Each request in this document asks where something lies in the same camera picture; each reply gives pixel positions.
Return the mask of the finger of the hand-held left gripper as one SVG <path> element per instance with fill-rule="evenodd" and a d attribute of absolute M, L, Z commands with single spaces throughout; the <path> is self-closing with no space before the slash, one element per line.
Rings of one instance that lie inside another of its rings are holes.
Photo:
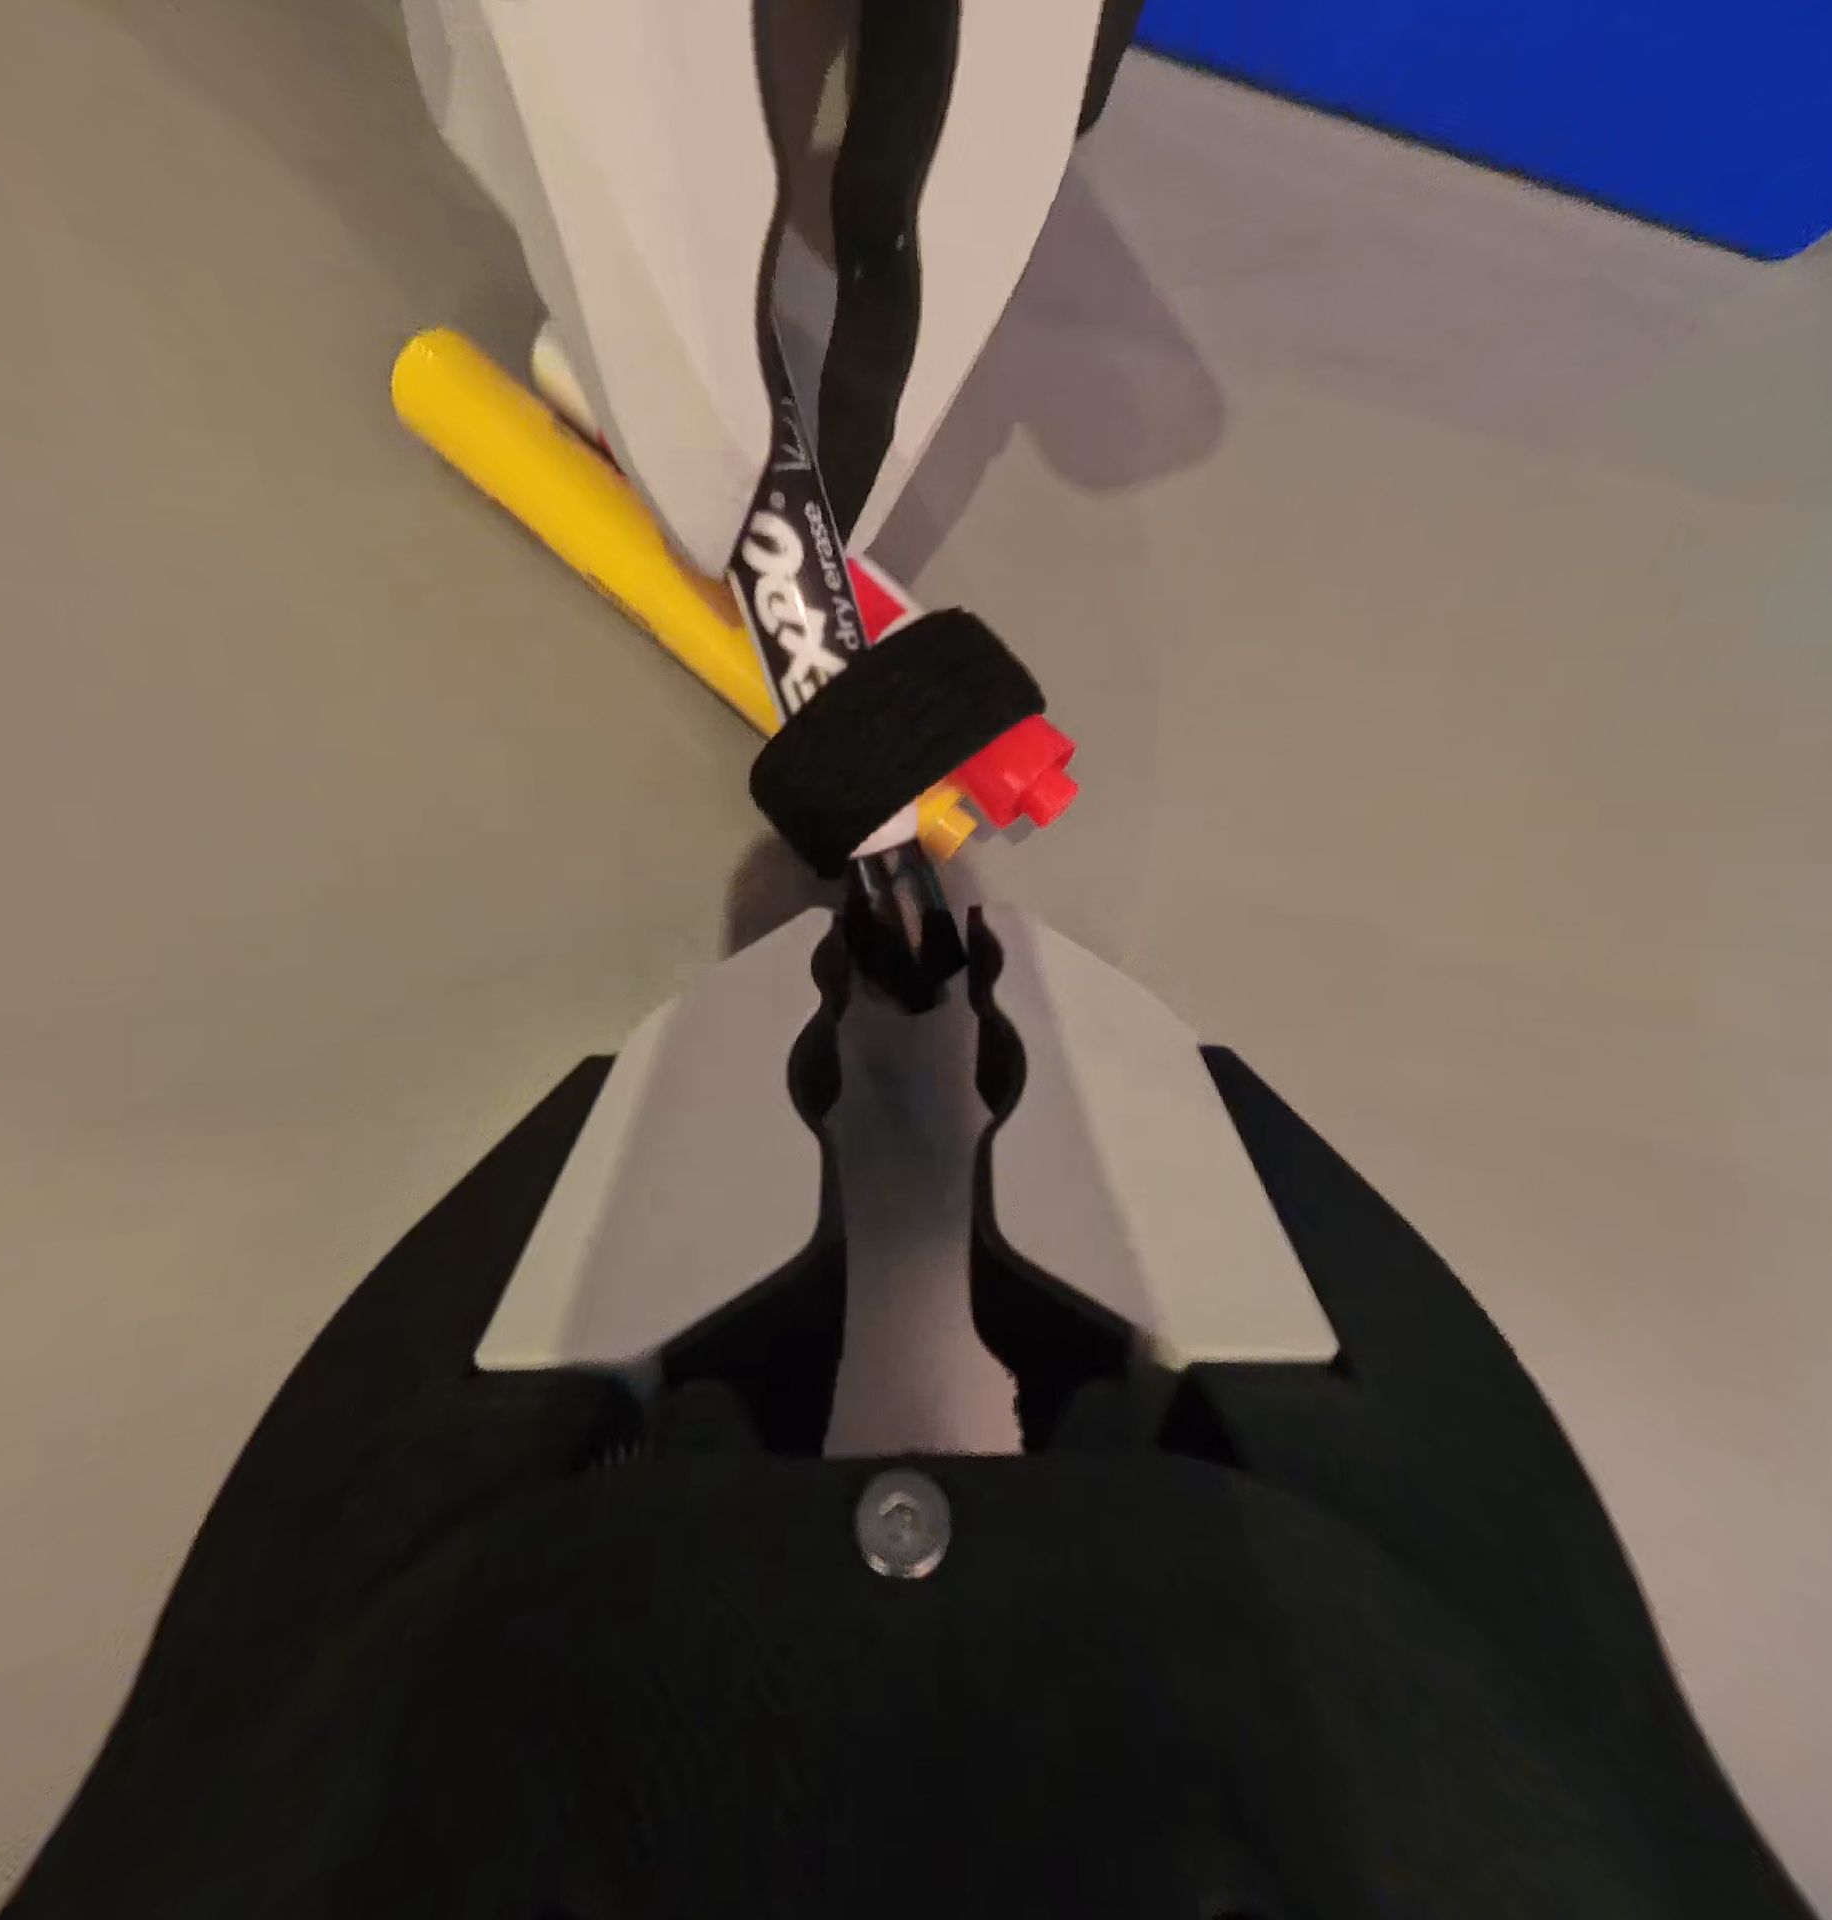
<path fill-rule="evenodd" d="M 877 534 L 977 368 L 1116 76 L 1100 3 L 869 3 L 845 51 L 825 482 Z"/>
<path fill-rule="evenodd" d="M 758 305 L 780 186 L 754 5 L 515 5 L 515 96 L 578 379 L 663 531 L 719 578 L 772 441 Z"/>

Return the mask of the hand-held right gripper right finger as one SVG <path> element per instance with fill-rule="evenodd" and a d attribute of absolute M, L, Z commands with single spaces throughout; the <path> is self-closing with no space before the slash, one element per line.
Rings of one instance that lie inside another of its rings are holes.
<path fill-rule="evenodd" d="M 1337 1359 L 1337 1334 L 1187 1020 L 1009 905 L 969 919 L 970 1299 L 1027 1453 L 1086 1392 L 1161 1420 L 1197 1366 Z"/>

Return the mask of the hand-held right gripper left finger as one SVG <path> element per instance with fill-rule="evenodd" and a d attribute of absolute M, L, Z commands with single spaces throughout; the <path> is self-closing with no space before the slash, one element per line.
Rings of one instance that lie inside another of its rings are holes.
<path fill-rule="evenodd" d="M 846 1248 L 827 1119 L 848 961 L 812 909 L 716 962 L 616 1052 L 473 1364 L 593 1373 L 641 1404 L 716 1383 L 819 1457 Z"/>

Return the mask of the yellow marker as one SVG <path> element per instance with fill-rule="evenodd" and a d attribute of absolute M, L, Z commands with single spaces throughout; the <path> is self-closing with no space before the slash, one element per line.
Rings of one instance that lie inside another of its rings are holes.
<path fill-rule="evenodd" d="M 450 329 L 415 335 L 390 377 L 398 420 L 591 586 L 756 736 L 780 714 L 726 586 L 664 543 L 638 494 L 551 405 Z"/>

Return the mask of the black dry-erase marker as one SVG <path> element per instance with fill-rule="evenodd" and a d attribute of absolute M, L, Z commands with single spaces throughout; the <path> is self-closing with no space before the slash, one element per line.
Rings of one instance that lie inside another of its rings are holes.
<path fill-rule="evenodd" d="M 784 233 L 784 218 L 773 218 L 754 299 L 770 449 L 729 575 L 780 729 L 792 727 L 865 653 L 855 586 L 779 317 Z M 840 932 L 855 970 L 914 1017 L 937 1010 L 965 964 L 920 828 L 914 800 L 862 835 L 842 871 L 840 902 Z"/>

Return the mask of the black hook-and-loop tie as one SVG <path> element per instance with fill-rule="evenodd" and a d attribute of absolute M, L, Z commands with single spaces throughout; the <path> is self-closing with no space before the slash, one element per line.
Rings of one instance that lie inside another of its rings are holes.
<path fill-rule="evenodd" d="M 937 609 L 881 636 L 784 721 L 751 798 L 820 879 L 1013 727 L 1043 717 L 1038 677 L 975 614 Z"/>

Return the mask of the blue plastic bin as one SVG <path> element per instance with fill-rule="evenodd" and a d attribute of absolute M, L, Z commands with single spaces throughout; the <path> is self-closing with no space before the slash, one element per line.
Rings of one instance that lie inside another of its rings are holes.
<path fill-rule="evenodd" d="M 1832 233 L 1832 3 L 1151 3 L 1138 46 L 1748 259 Z"/>

